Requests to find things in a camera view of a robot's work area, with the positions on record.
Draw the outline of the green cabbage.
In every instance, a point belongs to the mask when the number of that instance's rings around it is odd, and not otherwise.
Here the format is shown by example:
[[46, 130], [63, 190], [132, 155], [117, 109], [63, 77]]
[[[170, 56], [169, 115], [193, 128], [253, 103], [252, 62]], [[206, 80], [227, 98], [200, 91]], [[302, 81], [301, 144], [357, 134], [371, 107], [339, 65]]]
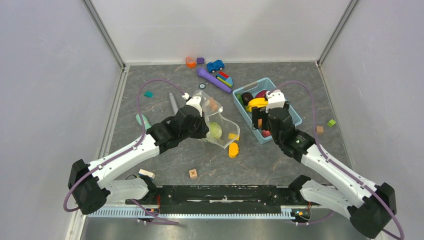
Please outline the green cabbage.
[[211, 121], [209, 123], [209, 136], [219, 140], [222, 136], [222, 128], [217, 122]]

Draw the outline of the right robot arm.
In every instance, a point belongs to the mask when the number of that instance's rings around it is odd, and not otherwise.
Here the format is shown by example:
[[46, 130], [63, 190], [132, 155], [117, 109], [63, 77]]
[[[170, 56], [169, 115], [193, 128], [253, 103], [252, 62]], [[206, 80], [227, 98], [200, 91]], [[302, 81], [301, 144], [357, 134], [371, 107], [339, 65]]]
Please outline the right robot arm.
[[253, 107], [251, 113], [255, 129], [269, 131], [286, 156], [316, 171], [331, 184], [319, 184], [301, 175], [289, 185], [288, 196], [293, 203], [316, 203], [339, 213], [370, 239], [386, 232], [390, 221], [399, 224], [394, 189], [387, 183], [377, 185], [361, 177], [332, 157], [311, 135], [296, 129], [288, 105], [273, 109]]

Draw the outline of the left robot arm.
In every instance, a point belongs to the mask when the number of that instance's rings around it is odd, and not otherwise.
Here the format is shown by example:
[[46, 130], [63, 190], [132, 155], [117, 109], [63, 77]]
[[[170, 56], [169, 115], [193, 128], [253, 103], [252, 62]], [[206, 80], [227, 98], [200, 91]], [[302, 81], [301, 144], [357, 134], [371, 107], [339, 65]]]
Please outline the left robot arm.
[[124, 190], [118, 190], [113, 181], [135, 165], [177, 147], [187, 138], [205, 138], [209, 129], [204, 114], [200, 105], [186, 104], [176, 115], [155, 123], [133, 143], [112, 154], [89, 163], [83, 159], [75, 161], [71, 166], [67, 184], [69, 192], [63, 209], [71, 212], [67, 207], [70, 197], [77, 204], [73, 211], [79, 210], [84, 215], [94, 213], [113, 198], [140, 199], [145, 204], [153, 203], [157, 198], [157, 190], [143, 179], [117, 181]]

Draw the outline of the clear dotted zip bag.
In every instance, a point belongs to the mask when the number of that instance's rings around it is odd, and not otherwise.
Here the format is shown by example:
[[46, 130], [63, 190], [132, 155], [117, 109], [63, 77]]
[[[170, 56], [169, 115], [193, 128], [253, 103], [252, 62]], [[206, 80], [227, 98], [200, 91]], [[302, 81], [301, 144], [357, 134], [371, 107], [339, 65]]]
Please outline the clear dotted zip bag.
[[[203, 111], [203, 116], [205, 118], [206, 125], [210, 126], [210, 122], [216, 122], [218, 123], [222, 128], [222, 136], [220, 139], [214, 139], [213, 137], [210, 137], [209, 132], [206, 135], [206, 138], [201, 139], [203, 142], [209, 142], [211, 144], [215, 144], [223, 149], [226, 149], [231, 143], [233, 143], [235, 140], [229, 139], [228, 135], [230, 133], [240, 135], [240, 127], [233, 121], [227, 119], [222, 115], [224, 107], [213, 97], [209, 96], [206, 92], [203, 90], [196, 90], [193, 94], [193, 96], [201, 96], [201, 107]], [[219, 107], [219, 110], [216, 112], [211, 112], [209, 108], [209, 100], [214, 99]]]

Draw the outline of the yellow banana bunch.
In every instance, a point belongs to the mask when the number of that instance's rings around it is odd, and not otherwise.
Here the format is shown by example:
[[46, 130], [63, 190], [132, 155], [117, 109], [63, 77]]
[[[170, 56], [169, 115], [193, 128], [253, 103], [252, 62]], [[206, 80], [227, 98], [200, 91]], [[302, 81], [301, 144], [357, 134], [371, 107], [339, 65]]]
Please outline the yellow banana bunch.
[[264, 97], [258, 97], [258, 98], [253, 98], [252, 100], [250, 100], [247, 104], [247, 106], [245, 107], [245, 110], [248, 113], [251, 113], [253, 108], [263, 108], [266, 107], [268, 105], [268, 100], [265, 99]]

